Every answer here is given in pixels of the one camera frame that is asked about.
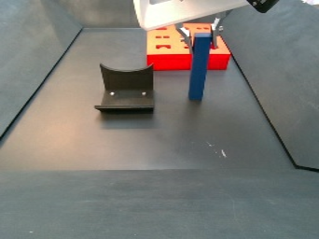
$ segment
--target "red base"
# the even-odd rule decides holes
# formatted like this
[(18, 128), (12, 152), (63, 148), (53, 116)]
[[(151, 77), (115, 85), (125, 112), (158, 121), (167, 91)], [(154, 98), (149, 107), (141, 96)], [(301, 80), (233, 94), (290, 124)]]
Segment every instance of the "red base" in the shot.
[[(185, 23), (193, 35), (211, 31), (209, 23)], [(218, 49), (211, 49), (209, 70), (226, 70), (231, 59), (231, 52), (222, 40), (217, 40)], [(147, 65), (154, 64), (154, 69), (191, 70), (193, 55), (187, 45), (181, 42), (181, 35), (175, 26), (163, 27), (147, 33)]]

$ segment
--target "scuff mark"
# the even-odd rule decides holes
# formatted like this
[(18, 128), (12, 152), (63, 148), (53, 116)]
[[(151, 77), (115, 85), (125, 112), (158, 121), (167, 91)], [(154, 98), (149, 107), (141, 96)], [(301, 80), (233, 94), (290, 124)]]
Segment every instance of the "scuff mark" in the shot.
[(225, 153), (225, 150), (223, 150), (223, 149), (222, 149), (222, 154), (223, 154), (225, 158), (227, 158), (227, 156), (226, 156), (226, 153)]

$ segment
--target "black bracket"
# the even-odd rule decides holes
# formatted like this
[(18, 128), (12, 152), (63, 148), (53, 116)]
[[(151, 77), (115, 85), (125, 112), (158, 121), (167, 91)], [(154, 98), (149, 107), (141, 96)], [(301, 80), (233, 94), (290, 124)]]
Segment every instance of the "black bracket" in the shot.
[(154, 110), (154, 65), (134, 71), (121, 71), (101, 64), (105, 96), (101, 111)]
[(274, 7), (274, 5), (279, 0), (247, 0), (247, 1), (259, 12), (266, 13)]

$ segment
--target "blue rectangular post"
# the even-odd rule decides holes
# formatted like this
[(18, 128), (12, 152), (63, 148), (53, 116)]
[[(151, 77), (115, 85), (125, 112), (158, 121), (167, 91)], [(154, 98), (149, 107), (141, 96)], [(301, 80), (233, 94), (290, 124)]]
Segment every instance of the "blue rectangular post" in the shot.
[(211, 42), (213, 42), (211, 33), (195, 34), (194, 60), (189, 91), (190, 100), (201, 101), (203, 98)]

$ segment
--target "small hole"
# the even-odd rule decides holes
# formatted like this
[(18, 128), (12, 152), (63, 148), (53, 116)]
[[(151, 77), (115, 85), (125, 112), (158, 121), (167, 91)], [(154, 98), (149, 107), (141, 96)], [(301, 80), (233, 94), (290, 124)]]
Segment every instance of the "small hole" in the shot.
[(157, 49), (162, 49), (162, 48), (170, 49), (171, 45), (157, 45)]

